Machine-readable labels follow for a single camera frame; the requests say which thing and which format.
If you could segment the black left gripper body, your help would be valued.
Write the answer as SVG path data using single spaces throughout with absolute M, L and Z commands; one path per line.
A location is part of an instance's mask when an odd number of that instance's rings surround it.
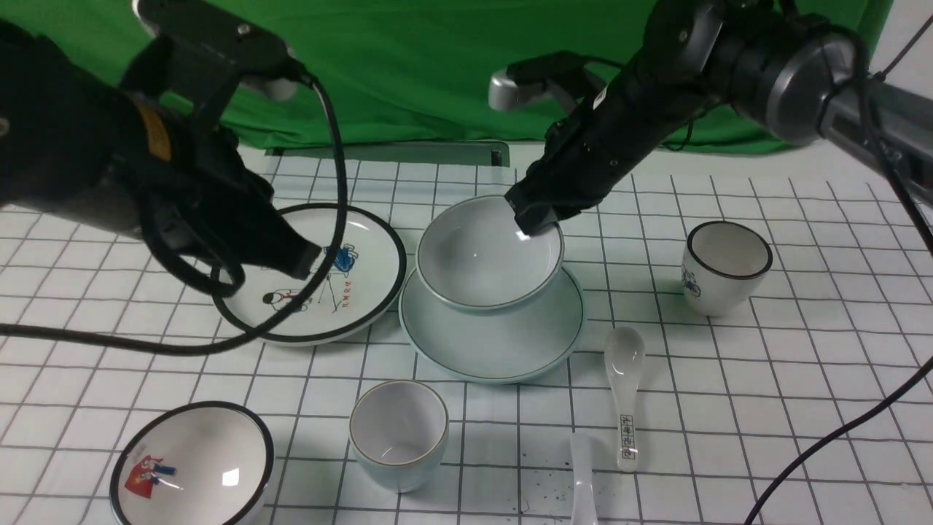
M 138 237 L 182 281 L 206 281 L 187 259 L 243 281 L 246 267 L 304 280 L 323 252 L 276 210 L 273 188 L 248 170 L 223 129 L 199 131 L 187 117 L 136 102 L 143 144 L 126 152 L 121 183 L 136 203 Z

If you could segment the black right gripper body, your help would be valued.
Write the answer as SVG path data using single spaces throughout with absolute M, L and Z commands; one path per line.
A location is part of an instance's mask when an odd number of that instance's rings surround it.
M 506 197 L 526 235 L 603 202 L 624 176 L 700 109 L 700 67 L 643 50 L 596 96 L 551 124 L 543 156 Z

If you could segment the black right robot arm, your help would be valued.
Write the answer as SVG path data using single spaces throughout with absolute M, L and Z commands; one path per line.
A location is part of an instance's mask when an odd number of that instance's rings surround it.
M 564 110 L 504 196 L 526 235 L 599 205 L 670 134 L 721 104 L 789 145 L 829 141 L 931 203 L 931 101 L 870 73 L 857 34 L 790 1 L 660 1 L 613 79 L 587 70 L 595 60 L 556 51 L 490 81 L 493 109 L 553 99 Z

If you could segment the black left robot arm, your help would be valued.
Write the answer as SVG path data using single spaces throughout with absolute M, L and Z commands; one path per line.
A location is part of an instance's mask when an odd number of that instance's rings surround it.
M 220 123 L 246 86 L 294 94 L 299 63 L 281 37 L 203 1 L 136 1 L 151 41 L 117 85 L 53 40 L 2 21 L 2 205 L 146 243 L 187 285 L 213 292 L 187 257 L 307 279 L 319 246 L 273 206 Z

